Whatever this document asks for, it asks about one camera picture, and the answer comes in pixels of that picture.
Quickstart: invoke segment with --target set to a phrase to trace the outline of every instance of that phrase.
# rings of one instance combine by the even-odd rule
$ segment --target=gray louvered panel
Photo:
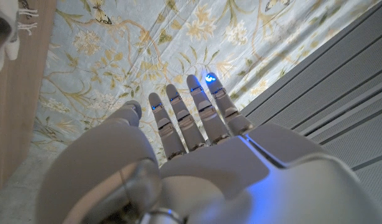
[[[317,111],[334,102],[339,96],[358,87],[365,80],[382,70],[382,38],[339,68],[331,76],[313,87],[287,108],[283,109],[270,123],[292,128]]]
[[[338,101],[336,101],[336,103],[326,107],[324,110],[322,110],[315,116],[311,117],[310,119],[302,123],[300,126],[296,127],[294,131],[298,133],[301,133],[301,132],[304,133],[307,128],[312,129],[313,127],[310,127],[310,126],[312,126],[313,124],[314,126],[317,126],[318,124],[315,124],[315,123],[320,121],[320,119],[328,116],[330,113],[333,113],[337,109],[344,107],[346,104],[354,100],[356,97],[364,95],[366,91],[372,89],[374,86],[378,85],[381,82],[382,82],[382,73],[374,77],[372,80],[366,82],[364,85],[358,87],[355,91],[344,96],[342,99],[339,99]]]
[[[355,172],[363,188],[379,202],[382,207],[382,161],[375,162]]]
[[[325,141],[326,139],[340,133],[343,130],[346,130],[348,127],[353,126],[354,124],[357,124],[358,122],[364,120],[365,118],[379,112],[382,110],[382,99],[370,104],[366,108],[356,112],[355,114],[348,116],[344,120],[340,121],[339,123],[335,124],[331,128],[321,132],[320,134],[314,136],[311,138],[312,141],[316,143],[321,143]]]
[[[382,22],[382,7],[281,88],[275,95],[256,108],[248,116],[250,120],[256,125],[264,123],[287,107],[289,103],[303,95],[309,88],[319,83],[325,76],[353,58],[369,43],[374,42],[382,35],[382,26],[372,25],[380,22]]]
[[[364,15],[357,18],[353,21],[349,26],[342,29],[335,37],[332,37],[328,40],[323,46],[319,49],[312,52],[307,58],[305,58],[301,63],[297,64],[291,71],[287,72],[281,79],[276,81],[274,84],[270,86],[266,91],[261,93],[256,99],[254,99],[250,104],[248,104],[245,108],[242,109],[241,113],[245,116],[249,115],[253,112],[257,107],[259,107],[262,103],[272,97],[277,93],[283,86],[287,85],[294,77],[300,74],[305,68],[310,66],[317,58],[319,58],[322,54],[324,54],[327,50],[333,47],[339,40],[344,38],[349,34],[355,27],[360,26],[362,22],[364,22],[368,17],[372,14],[377,14],[377,10],[382,7],[382,2],[379,2],[376,6],[372,7],[370,10],[364,13]]]
[[[382,114],[324,144],[323,147],[350,167],[382,155]]]

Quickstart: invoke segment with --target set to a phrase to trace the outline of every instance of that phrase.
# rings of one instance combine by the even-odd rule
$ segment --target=yellow floral pattern
[[[59,1],[40,89],[33,144],[61,151],[125,101],[160,163],[147,97],[215,72],[239,109],[376,4],[375,0]]]

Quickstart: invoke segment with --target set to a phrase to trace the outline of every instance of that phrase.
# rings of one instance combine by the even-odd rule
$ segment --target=wooden panel
[[[5,61],[0,72],[0,189],[26,158],[44,73],[56,1],[28,0],[39,10],[32,35],[20,30],[18,59]]]

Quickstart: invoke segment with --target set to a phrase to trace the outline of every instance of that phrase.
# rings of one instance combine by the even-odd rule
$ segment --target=floral fabric
[[[242,109],[375,4],[59,0],[32,143],[61,151],[133,99],[142,106],[140,128],[163,163],[151,92],[175,121],[165,93],[173,83],[200,125],[185,79],[215,72]]]

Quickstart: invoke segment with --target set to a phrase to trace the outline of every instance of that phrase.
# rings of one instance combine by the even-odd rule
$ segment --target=robotic hand
[[[168,158],[160,169],[129,101],[61,153],[46,173],[37,223],[382,223],[381,209],[340,160],[290,130],[253,125],[214,73],[206,82],[226,125],[193,75],[190,94],[209,146],[175,86],[149,101]]]

